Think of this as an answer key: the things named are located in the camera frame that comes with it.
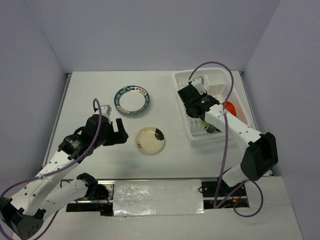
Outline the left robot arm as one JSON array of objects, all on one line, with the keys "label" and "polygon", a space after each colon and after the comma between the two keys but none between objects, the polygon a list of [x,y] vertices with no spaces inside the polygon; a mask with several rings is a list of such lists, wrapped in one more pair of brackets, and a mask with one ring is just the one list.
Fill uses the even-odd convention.
[{"label": "left robot arm", "polygon": [[109,191],[90,174],[84,172],[61,188],[57,186],[79,163],[100,146],[124,144],[128,139],[122,119],[116,119],[117,131],[108,114],[94,114],[86,125],[66,136],[35,181],[11,197],[1,197],[0,218],[22,240],[32,238],[45,220],[70,202],[86,198],[106,199]]}]

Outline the teal patterned plate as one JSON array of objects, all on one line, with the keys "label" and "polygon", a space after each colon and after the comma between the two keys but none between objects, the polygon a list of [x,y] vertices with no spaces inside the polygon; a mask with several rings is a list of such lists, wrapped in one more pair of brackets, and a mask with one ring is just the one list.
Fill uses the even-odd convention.
[{"label": "teal patterned plate", "polygon": [[214,133],[214,132],[215,132],[216,127],[213,126],[213,125],[211,125],[211,124],[209,124],[208,126],[205,127],[205,130],[206,130],[206,132],[208,132],[208,133],[211,134],[211,133]]}]

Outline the teal rim lettered plate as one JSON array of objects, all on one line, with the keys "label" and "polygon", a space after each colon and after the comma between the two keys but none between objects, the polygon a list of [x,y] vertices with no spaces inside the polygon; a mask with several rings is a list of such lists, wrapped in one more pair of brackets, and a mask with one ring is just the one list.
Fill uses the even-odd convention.
[{"label": "teal rim lettered plate", "polygon": [[116,110],[123,116],[135,117],[143,114],[150,105],[150,95],[146,89],[128,85],[117,91],[113,99]]}]

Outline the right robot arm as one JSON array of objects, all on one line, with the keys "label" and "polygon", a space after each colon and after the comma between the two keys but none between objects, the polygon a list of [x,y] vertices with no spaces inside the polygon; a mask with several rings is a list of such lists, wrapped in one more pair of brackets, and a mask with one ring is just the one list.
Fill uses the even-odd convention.
[{"label": "right robot arm", "polygon": [[278,163],[275,136],[270,132],[263,134],[243,123],[216,98],[207,94],[201,83],[198,86],[190,83],[177,94],[189,117],[216,127],[244,151],[241,163],[222,173],[222,180],[217,184],[221,195],[230,195],[241,182],[259,180]]}]

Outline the cream plate with black blot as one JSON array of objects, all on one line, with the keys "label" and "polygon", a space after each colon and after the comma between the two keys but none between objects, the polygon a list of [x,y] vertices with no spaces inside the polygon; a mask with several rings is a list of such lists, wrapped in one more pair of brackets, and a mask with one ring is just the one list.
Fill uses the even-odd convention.
[{"label": "cream plate with black blot", "polygon": [[145,155],[155,155],[163,149],[165,136],[156,127],[145,127],[136,135],[135,145],[139,152]]}]

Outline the lime green plate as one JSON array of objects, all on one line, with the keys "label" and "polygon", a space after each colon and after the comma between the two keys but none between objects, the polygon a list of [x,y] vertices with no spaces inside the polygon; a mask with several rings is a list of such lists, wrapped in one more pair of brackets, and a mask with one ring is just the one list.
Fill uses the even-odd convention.
[{"label": "lime green plate", "polygon": [[209,126],[209,124],[204,120],[201,120],[201,123],[205,128]]}]

